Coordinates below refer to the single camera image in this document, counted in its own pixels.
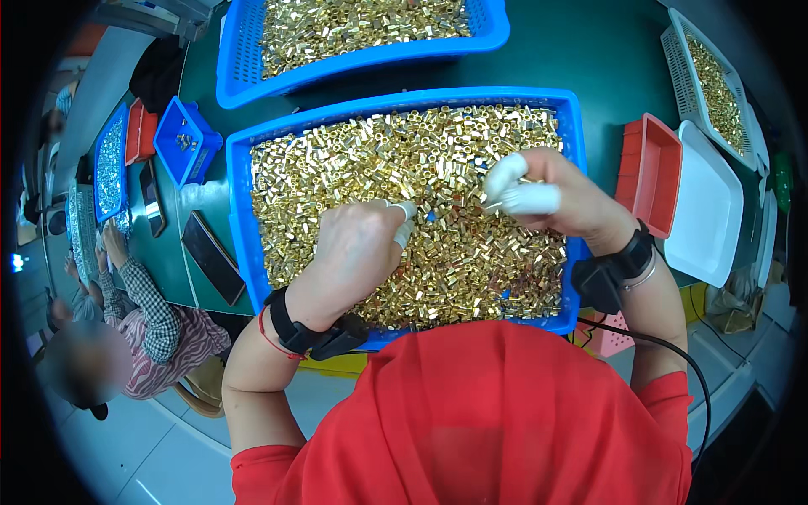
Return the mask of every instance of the hand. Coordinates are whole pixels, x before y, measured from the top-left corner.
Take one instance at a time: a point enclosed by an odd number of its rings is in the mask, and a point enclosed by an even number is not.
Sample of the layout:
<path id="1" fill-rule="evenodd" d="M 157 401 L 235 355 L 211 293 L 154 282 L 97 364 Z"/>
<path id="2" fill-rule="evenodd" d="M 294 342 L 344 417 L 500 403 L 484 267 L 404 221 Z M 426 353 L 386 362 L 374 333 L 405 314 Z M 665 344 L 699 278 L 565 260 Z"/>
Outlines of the hand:
<path id="1" fill-rule="evenodd" d="M 72 255 L 65 257 L 65 273 L 71 277 L 78 278 L 78 269 L 76 268 L 76 260 Z"/>
<path id="2" fill-rule="evenodd" d="M 321 214 L 314 260 L 286 291 L 292 321 L 325 331 L 398 268 L 416 208 L 411 202 L 388 205 L 374 200 Z"/>
<path id="3" fill-rule="evenodd" d="M 129 259 L 129 253 L 126 252 L 126 244 L 124 242 L 124 235 L 115 224 L 115 220 L 111 220 L 109 224 L 103 229 L 101 234 L 104 249 L 109 254 L 109 259 L 115 268 L 119 269 L 124 266 L 126 260 Z"/>
<path id="4" fill-rule="evenodd" d="M 517 184 L 523 176 L 544 183 Z M 639 227 L 625 207 L 546 147 L 509 154 L 488 173 L 485 187 L 488 203 L 499 203 L 525 227 L 583 237 L 595 256 L 622 250 Z"/>
<path id="5" fill-rule="evenodd" d="M 95 259 L 99 263 L 99 272 L 104 273 L 107 271 L 107 252 L 105 250 L 100 249 L 98 246 L 95 247 Z"/>

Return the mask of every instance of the small blue bin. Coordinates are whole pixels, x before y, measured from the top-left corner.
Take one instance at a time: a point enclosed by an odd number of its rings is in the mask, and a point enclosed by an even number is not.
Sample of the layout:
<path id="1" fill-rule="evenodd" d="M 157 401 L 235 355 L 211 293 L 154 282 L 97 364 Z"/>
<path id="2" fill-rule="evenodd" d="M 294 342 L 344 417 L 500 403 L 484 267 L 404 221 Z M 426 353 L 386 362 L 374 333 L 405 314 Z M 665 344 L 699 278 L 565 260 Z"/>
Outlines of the small blue bin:
<path id="1" fill-rule="evenodd" d="M 197 142 L 196 149 L 188 147 L 183 151 L 177 145 L 180 134 L 190 135 Z M 184 184 L 202 184 L 204 173 L 222 144 L 221 135 L 203 119 L 199 105 L 180 102 L 176 96 L 169 102 L 154 134 L 154 150 L 177 189 Z"/>
<path id="2" fill-rule="evenodd" d="M 93 169 L 93 193 L 95 194 L 95 220 L 97 222 L 103 222 L 104 220 L 109 219 L 112 216 L 115 216 L 117 213 L 120 212 L 122 208 L 126 208 L 126 202 L 128 199 L 127 192 L 126 192 L 126 130 L 128 127 L 128 118 L 129 118 L 129 106 L 126 103 L 122 103 L 118 110 L 115 111 L 115 114 L 109 118 L 109 121 L 103 126 L 101 130 L 101 134 L 99 135 L 98 140 L 95 142 L 95 166 Z M 110 130 L 112 130 L 112 126 L 120 120 L 120 168 L 118 170 L 118 175 L 120 176 L 120 180 L 118 181 L 118 189 L 120 190 L 120 195 L 118 199 L 118 203 L 110 208 L 108 211 L 104 212 L 101 209 L 101 202 L 99 201 L 99 197 L 101 195 L 101 191 L 98 187 L 99 181 L 99 154 L 101 151 L 101 145 L 103 144 L 104 138 L 109 134 Z"/>
<path id="3" fill-rule="evenodd" d="M 300 135 L 307 128 L 321 124 L 333 124 L 372 114 L 387 114 L 391 111 L 424 110 L 430 107 L 449 105 L 514 105 L 550 107 L 557 111 L 558 134 L 564 140 L 564 155 L 584 173 L 587 159 L 583 148 L 583 126 L 578 98 L 571 91 L 535 87 L 481 86 L 445 88 L 439 90 L 408 91 L 350 102 L 335 103 L 290 116 L 280 117 L 258 126 L 242 130 L 227 137 L 227 179 L 230 186 L 230 229 L 236 248 L 238 270 L 246 283 L 253 310 L 257 314 L 271 287 L 267 271 L 263 267 L 263 248 L 258 221 L 252 208 L 252 157 L 250 148 L 263 141 L 282 137 L 289 133 Z M 512 319 L 511 321 L 537 326 L 560 335 L 570 333 L 575 327 L 580 298 L 571 283 L 572 265 L 586 254 L 583 240 L 567 238 L 567 262 L 562 275 L 562 309 L 558 316 L 538 319 Z M 359 347 L 376 351 L 408 330 L 372 331 L 368 342 Z"/>
<path id="4" fill-rule="evenodd" d="M 466 0 L 473 36 L 384 44 L 315 61 L 261 80 L 259 42 L 267 13 L 264 0 L 233 0 L 227 10 L 216 67 L 216 100 L 235 109 L 263 96 L 285 95 L 321 79 L 376 65 L 427 58 L 453 59 L 501 48 L 511 34 L 503 0 Z"/>

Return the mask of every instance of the pile of brass parts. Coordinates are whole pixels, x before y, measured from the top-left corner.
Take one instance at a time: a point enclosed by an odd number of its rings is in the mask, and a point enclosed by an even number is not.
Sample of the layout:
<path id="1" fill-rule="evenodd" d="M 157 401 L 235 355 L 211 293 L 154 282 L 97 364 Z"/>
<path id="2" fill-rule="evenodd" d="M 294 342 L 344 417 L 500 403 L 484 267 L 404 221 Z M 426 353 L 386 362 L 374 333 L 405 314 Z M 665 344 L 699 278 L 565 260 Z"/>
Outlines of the pile of brass parts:
<path id="1" fill-rule="evenodd" d="M 732 149 L 743 156 L 743 125 L 735 95 L 724 79 L 724 68 L 718 59 L 695 37 L 686 35 L 688 48 L 696 66 L 696 75 L 707 102 L 709 122 Z"/>
<path id="2" fill-rule="evenodd" d="M 357 117 L 254 146 L 253 211 L 269 284 L 289 284 L 312 260 L 323 210 L 410 200 L 419 211 L 401 266 L 354 308 L 368 324 L 422 330 L 558 315 L 566 238 L 521 227 L 486 206 L 482 189 L 488 167 L 507 154 L 564 149 L 553 114 L 501 103 L 444 105 Z"/>
<path id="3" fill-rule="evenodd" d="M 471 37 L 465 0 L 267 0 L 265 7 L 262 79 L 357 49 Z"/>

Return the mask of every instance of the red sleeve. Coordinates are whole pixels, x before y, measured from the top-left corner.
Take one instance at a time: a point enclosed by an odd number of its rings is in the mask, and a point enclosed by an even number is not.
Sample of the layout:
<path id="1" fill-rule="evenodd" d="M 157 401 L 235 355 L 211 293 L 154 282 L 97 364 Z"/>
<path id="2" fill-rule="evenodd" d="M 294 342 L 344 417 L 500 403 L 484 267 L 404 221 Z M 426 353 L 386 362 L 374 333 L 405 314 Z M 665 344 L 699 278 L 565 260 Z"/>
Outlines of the red sleeve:
<path id="1" fill-rule="evenodd" d="M 681 444 L 688 442 L 688 376 L 674 372 L 652 380 L 637 395 L 662 431 Z"/>
<path id="2" fill-rule="evenodd" d="M 264 445 L 241 451 L 230 460 L 237 505 L 272 503 L 300 448 Z"/>

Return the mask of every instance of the red string bracelet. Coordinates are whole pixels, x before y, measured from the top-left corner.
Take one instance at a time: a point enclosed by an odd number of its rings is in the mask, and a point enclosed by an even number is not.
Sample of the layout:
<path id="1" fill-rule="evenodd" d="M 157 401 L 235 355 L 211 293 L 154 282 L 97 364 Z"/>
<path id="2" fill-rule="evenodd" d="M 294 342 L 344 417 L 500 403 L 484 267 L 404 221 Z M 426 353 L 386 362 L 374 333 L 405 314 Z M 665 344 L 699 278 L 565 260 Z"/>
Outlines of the red string bracelet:
<path id="1" fill-rule="evenodd" d="M 263 337 L 267 340 L 267 342 L 269 342 L 275 349 L 277 349 L 278 351 L 283 352 L 286 355 L 286 357 L 289 358 L 290 360 L 307 361 L 309 358 L 307 358 L 305 354 L 297 354 L 296 352 L 287 351 L 286 349 L 283 349 L 279 345 L 272 342 L 269 339 L 269 337 L 267 337 L 267 334 L 264 333 L 264 331 L 263 331 L 263 311 L 266 310 L 266 309 L 267 309 L 267 305 L 265 305 L 263 307 L 263 309 L 261 309 L 261 313 L 258 314 L 258 329 L 261 332 L 261 335 L 263 335 Z"/>

